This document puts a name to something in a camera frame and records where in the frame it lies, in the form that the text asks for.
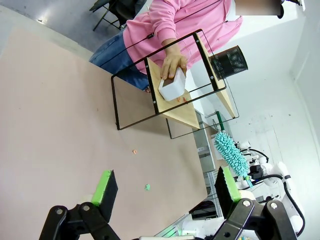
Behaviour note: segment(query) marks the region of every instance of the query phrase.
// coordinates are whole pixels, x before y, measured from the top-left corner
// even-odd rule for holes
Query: bolt
[[[55,212],[56,212],[56,214],[59,214],[59,215],[63,213],[62,209],[60,209],[60,208],[57,209]]]
[[[273,203],[270,204],[270,207],[273,208],[273,209],[276,209],[278,207],[278,205],[273,202]]]
[[[248,200],[244,200],[242,204],[245,205],[246,207],[250,206],[250,202]]]
[[[88,205],[83,206],[83,210],[88,211],[89,209],[90,209],[90,207]]]

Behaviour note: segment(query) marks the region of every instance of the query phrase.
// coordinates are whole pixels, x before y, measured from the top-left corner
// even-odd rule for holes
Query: person's arm
[[[162,46],[166,46],[176,38],[176,24],[174,22],[176,12],[194,2],[195,0],[153,0],[149,16],[152,23],[152,30]],[[161,77],[163,79],[173,78],[177,67],[187,71],[187,59],[181,52],[178,44],[174,44],[165,49],[166,58],[163,61]]]

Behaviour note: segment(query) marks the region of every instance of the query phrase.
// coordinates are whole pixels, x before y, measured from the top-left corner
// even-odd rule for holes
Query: beige tabletop
[[[16,29],[0,73],[0,239],[38,239],[49,209],[73,208],[104,170],[118,184],[110,225],[123,240],[157,234],[207,196],[192,134],[171,140],[160,116],[116,129],[108,72]],[[123,121],[153,111],[148,93],[115,87]]]

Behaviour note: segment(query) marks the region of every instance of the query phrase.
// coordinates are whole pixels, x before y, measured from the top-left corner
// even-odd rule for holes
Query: pink sweatshirt
[[[153,0],[148,12],[137,16],[134,20],[126,22],[127,27],[123,32],[126,48],[141,41],[147,35],[155,33],[154,37],[127,49],[132,61],[136,62],[160,49],[162,47],[161,43],[166,39],[179,39],[198,29],[203,30],[212,51],[221,48],[238,32],[243,20],[240,17],[236,21],[226,22],[226,15],[229,11],[231,0],[220,0],[212,6],[203,9],[215,1]],[[199,32],[198,34],[205,47],[210,51],[203,33]],[[195,40],[191,36],[178,44],[181,53],[188,59],[187,68],[190,69],[195,62],[201,59]],[[161,51],[150,58],[161,67],[165,57],[165,51]],[[136,67],[146,74],[143,61],[138,63]]]

